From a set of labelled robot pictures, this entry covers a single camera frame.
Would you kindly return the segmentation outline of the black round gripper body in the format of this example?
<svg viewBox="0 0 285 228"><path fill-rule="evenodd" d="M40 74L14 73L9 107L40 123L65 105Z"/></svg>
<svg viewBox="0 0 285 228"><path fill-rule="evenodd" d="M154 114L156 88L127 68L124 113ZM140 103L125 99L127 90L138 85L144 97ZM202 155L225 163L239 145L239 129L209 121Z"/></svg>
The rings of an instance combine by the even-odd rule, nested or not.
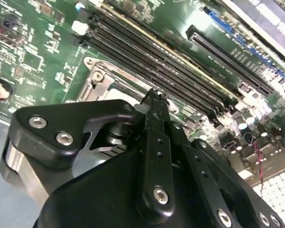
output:
<svg viewBox="0 0 285 228"><path fill-rule="evenodd" d="M200 152L173 122L55 190L37 228L209 228Z"/></svg>

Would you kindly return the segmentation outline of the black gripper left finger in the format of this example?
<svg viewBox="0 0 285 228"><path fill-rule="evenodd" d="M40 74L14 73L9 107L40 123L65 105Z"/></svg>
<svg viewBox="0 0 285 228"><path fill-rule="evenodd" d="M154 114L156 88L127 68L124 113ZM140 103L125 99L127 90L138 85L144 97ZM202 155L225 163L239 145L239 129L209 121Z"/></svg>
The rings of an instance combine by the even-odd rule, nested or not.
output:
<svg viewBox="0 0 285 228"><path fill-rule="evenodd" d="M91 146L108 143L108 126L125 125L117 132L125 138L124 152L140 147L147 127L164 128L159 96L148 92L142 100L145 113L124 100L21 108L11 119L5 163L43 208L55 190L78 177L72 173L76 158L89 153Z"/></svg>

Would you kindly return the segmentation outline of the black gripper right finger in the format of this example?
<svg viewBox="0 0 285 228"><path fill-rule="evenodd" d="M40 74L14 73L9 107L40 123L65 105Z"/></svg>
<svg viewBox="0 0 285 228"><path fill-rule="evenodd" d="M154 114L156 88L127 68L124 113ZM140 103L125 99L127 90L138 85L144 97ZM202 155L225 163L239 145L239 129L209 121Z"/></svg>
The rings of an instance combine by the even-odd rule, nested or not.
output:
<svg viewBox="0 0 285 228"><path fill-rule="evenodd" d="M160 95L161 114L171 142L177 228L283 228L276 212L209 144L189 142L169 118Z"/></svg>

